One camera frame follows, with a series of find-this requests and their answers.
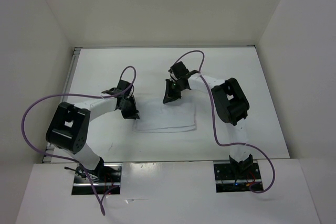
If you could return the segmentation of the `white skirt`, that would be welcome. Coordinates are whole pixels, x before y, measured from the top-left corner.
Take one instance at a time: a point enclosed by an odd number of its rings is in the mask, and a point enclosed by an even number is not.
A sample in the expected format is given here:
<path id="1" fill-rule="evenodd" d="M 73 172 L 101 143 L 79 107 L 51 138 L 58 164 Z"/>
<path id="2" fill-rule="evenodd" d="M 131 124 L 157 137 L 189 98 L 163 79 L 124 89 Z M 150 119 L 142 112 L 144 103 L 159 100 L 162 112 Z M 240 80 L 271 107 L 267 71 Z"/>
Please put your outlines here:
<path id="1" fill-rule="evenodd" d="M 196 106 L 192 99 L 162 103 L 158 98 L 137 104 L 140 118 L 133 130 L 140 133 L 178 133 L 193 131 L 196 126 Z"/>

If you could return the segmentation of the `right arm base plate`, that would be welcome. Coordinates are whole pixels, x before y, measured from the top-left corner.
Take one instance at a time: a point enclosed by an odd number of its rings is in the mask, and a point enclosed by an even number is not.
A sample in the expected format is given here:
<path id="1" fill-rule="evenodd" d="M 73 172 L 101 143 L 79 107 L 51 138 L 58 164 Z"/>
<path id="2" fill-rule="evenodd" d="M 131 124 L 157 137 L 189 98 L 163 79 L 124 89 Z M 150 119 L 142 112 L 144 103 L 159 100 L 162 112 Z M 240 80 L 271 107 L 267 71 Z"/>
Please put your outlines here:
<path id="1" fill-rule="evenodd" d="M 213 168 L 217 193 L 245 192 L 250 189 L 263 191 L 264 189 L 257 162 L 240 175 L 234 174 L 229 161 L 214 162 Z"/>

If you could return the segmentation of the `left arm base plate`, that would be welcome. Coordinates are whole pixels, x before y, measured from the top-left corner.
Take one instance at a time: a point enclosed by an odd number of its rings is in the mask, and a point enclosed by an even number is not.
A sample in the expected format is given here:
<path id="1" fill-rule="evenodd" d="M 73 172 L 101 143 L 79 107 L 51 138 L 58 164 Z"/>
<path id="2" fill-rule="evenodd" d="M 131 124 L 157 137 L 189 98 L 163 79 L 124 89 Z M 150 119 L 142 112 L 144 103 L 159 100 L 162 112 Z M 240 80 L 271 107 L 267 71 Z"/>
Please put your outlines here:
<path id="1" fill-rule="evenodd" d="M 77 166 L 76 169 L 71 168 L 71 170 L 75 172 L 71 194 L 75 196 L 93 195 L 93 189 L 84 170 L 80 166 Z M 97 194 L 101 196 L 119 195 L 121 191 L 121 172 L 121 165 L 104 166 L 104 171 L 99 177 L 89 171 Z"/>

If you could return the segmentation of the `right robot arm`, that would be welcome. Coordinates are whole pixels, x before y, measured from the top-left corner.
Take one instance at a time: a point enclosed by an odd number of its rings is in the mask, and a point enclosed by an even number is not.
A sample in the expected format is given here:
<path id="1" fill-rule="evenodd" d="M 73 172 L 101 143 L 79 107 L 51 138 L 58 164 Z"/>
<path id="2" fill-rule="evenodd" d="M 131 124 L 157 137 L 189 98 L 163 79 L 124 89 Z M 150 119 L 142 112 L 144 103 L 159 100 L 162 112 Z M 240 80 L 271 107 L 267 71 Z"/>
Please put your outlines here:
<path id="1" fill-rule="evenodd" d="M 253 164 L 253 156 L 247 150 L 245 119 L 249 102 L 235 78 L 227 80 L 204 76 L 197 70 L 189 71 L 184 63 L 177 62 L 169 69 L 163 103 L 180 99 L 184 90 L 197 90 L 209 95 L 212 117 L 225 123 L 229 136 L 230 172 L 235 178 L 243 178 Z"/>

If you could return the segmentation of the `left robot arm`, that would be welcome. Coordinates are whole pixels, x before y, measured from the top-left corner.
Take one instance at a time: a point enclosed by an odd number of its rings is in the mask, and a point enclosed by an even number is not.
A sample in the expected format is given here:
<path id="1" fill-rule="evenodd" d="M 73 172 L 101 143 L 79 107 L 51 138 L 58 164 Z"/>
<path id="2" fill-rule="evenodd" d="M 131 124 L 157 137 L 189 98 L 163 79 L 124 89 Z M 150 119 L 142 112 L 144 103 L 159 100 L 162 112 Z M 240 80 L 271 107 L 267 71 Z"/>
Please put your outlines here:
<path id="1" fill-rule="evenodd" d="M 124 119 L 139 119 L 131 83 L 120 80 L 117 87 L 103 91 L 111 98 L 90 99 L 71 104 L 62 102 L 58 106 L 46 133 L 47 142 L 68 153 L 84 168 L 79 174 L 98 182 L 109 176 L 110 169 L 104 166 L 98 156 L 86 143 L 89 123 L 94 119 L 115 110 L 120 110 Z"/>

